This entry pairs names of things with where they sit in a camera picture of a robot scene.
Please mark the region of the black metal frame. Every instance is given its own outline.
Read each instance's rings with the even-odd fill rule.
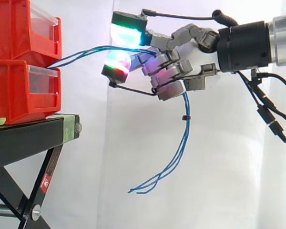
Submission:
[[[74,125],[79,125],[75,115]],[[74,139],[79,137],[75,131]],[[0,126],[0,216],[14,216],[20,220],[19,229],[50,229],[40,216],[33,219],[35,206],[42,207],[51,177],[63,146],[64,118],[54,116],[39,122],[16,126]],[[4,166],[48,150],[29,198],[13,180]]]

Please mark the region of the red label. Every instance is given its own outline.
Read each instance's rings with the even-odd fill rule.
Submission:
[[[44,194],[47,193],[48,191],[48,187],[50,185],[50,181],[51,181],[51,177],[48,174],[45,174],[43,176],[41,185],[40,185],[40,189],[43,191]]]

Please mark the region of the green light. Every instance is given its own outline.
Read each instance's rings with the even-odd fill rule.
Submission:
[[[123,71],[125,74],[129,73],[131,66],[131,58],[125,51],[111,51],[105,61],[108,67]]]
[[[141,34],[141,32],[135,29],[111,24],[112,40],[122,47],[137,48],[141,43]]]

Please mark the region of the blue wire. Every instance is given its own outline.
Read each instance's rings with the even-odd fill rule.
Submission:
[[[176,167],[178,166],[178,164],[179,164],[180,161],[181,161],[181,158],[182,158],[182,156],[183,156],[184,149],[185,149],[185,146],[186,146],[186,142],[187,142],[187,139],[188,139],[189,123],[190,123],[190,121],[187,121],[186,131],[185,131],[184,136],[183,136],[183,139],[182,139],[183,146],[182,146],[182,149],[181,149],[181,151],[180,151],[180,154],[179,154],[178,157],[177,157],[177,160],[178,160],[178,161],[177,161],[177,164],[175,164],[174,168],[173,168],[170,172],[168,172],[167,174],[165,174],[164,176],[160,177],[159,175],[162,175],[163,173],[165,173],[165,172],[166,172],[167,170],[169,170],[173,165],[168,166],[167,169],[164,169],[163,172],[161,172],[161,173],[159,173],[158,175],[156,175],[156,176],[158,176],[158,179],[157,179],[156,181],[154,181],[154,182],[152,182],[152,183],[150,183],[150,184],[148,184],[148,185],[146,185],[146,186],[143,186],[143,187],[142,187],[142,185],[140,185],[139,187],[132,189],[130,192],[135,191],[135,190],[139,190],[139,189],[144,189],[144,188],[147,188],[147,187],[151,186],[152,184],[154,184],[154,186],[153,186],[151,189],[147,190],[146,192],[137,192],[137,194],[146,194],[146,193],[150,192],[151,190],[153,190],[153,189],[155,188],[155,186],[156,186],[156,184],[158,183],[159,180],[165,178],[166,176],[168,176],[169,174],[171,174],[171,173],[176,169]]]
[[[183,94],[183,98],[184,98],[184,103],[185,103],[186,115],[190,116],[190,104],[189,104],[189,99],[188,99],[188,96],[187,96],[186,93]],[[145,181],[144,183],[140,184],[136,188],[130,189],[128,191],[128,193],[134,192],[136,190],[142,190],[142,189],[145,189],[145,188],[150,187],[151,185],[153,185],[149,190],[147,190],[145,192],[137,192],[137,194],[147,194],[147,193],[149,193],[150,191],[152,191],[156,187],[156,185],[158,184],[158,182],[160,180],[162,180],[165,177],[167,177],[168,175],[170,175],[177,168],[177,166],[179,165],[179,163],[180,163],[180,161],[182,159],[182,156],[183,156],[183,153],[184,153],[184,150],[185,150],[185,146],[186,146],[187,139],[188,139],[188,136],[189,136],[189,130],[190,130],[190,120],[187,120],[183,138],[182,138],[182,140],[181,140],[181,142],[179,144],[179,147],[177,149],[176,154],[174,155],[174,157],[172,158],[170,163],[164,168],[164,170],[162,172],[160,172],[157,175],[153,176],[152,178],[148,179],[147,181]],[[150,183],[148,185],[145,185],[148,182],[154,180],[156,177],[158,177],[158,178],[154,182],[152,182],[152,183]]]
[[[133,191],[135,191],[135,190],[144,189],[144,188],[146,188],[146,187],[149,187],[149,186],[152,185],[154,182],[151,183],[151,184],[149,184],[149,185],[147,185],[147,186],[143,186],[143,185],[145,185],[146,183],[148,183],[148,182],[150,182],[151,180],[155,179],[156,177],[159,177],[163,172],[167,171],[168,169],[170,169],[170,168],[173,166],[173,164],[179,159],[179,157],[180,157],[180,155],[181,155],[181,154],[179,154],[179,150],[180,150],[181,146],[183,146],[183,144],[184,144],[184,139],[185,139],[185,137],[186,137],[186,133],[187,133],[187,132],[185,131],[185,132],[184,132],[184,135],[183,135],[183,138],[182,138],[182,140],[181,140],[181,142],[180,142],[180,144],[179,144],[179,147],[178,147],[178,149],[177,149],[177,151],[176,151],[176,154],[174,155],[174,157],[172,158],[172,160],[170,161],[170,163],[164,168],[164,170],[163,170],[162,172],[158,173],[157,175],[153,176],[153,177],[150,178],[149,180],[145,181],[144,183],[140,184],[138,187],[132,188],[132,189],[129,191],[129,193],[131,193],[131,192],[133,192]]]
[[[55,61],[54,63],[52,63],[51,65],[47,66],[47,68],[49,69],[55,69],[55,68],[59,68],[59,67],[63,67],[63,66],[66,66],[70,63],[73,63],[75,62],[76,60],[79,60],[83,57],[86,57],[88,55],[91,55],[91,54],[94,54],[96,52],[101,52],[101,51],[105,51],[105,50],[123,50],[123,51],[129,51],[129,52],[141,52],[141,53],[146,53],[146,54],[150,54],[150,55],[153,55],[155,56],[157,53],[153,52],[153,51],[150,51],[150,50],[146,50],[146,49],[129,49],[129,48],[123,48],[123,47],[116,47],[116,46],[110,46],[110,45],[104,45],[104,46],[98,46],[98,47],[95,47],[95,48],[92,48],[92,49],[88,49],[88,50],[84,50],[84,51],[81,51],[81,52],[77,52],[73,55],[70,55],[68,57],[65,57],[65,58],[62,58],[58,61]],[[71,61],[68,61],[66,63],[63,63],[63,64],[60,64],[58,66],[54,66],[54,67],[51,67],[52,65],[56,64],[56,63],[59,63],[61,61],[65,61],[65,60],[68,60],[74,56],[77,56],[77,55],[80,55],[78,57],[76,57],[75,59],[71,60]]]

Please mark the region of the scissor lift stand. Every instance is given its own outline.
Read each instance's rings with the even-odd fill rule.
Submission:
[[[20,220],[19,229],[50,229],[41,207],[64,143],[79,137],[78,115],[53,115],[47,120],[0,126],[0,216]],[[4,166],[48,151],[31,196],[27,197]]]

